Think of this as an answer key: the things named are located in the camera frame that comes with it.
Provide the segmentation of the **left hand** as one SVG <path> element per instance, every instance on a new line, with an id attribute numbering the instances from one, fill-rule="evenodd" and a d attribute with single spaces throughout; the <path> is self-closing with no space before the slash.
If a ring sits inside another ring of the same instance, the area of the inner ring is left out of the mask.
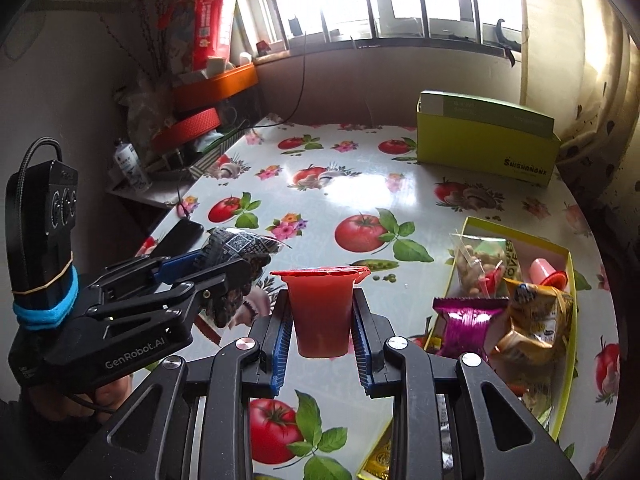
<path id="1" fill-rule="evenodd" d="M 128 399 L 133 384 L 134 378 L 127 375 L 97 388 L 94 393 L 65 394 L 51 387 L 36 387 L 28 389 L 26 396 L 40 415 L 54 422 L 92 415 L 105 422 Z"/>

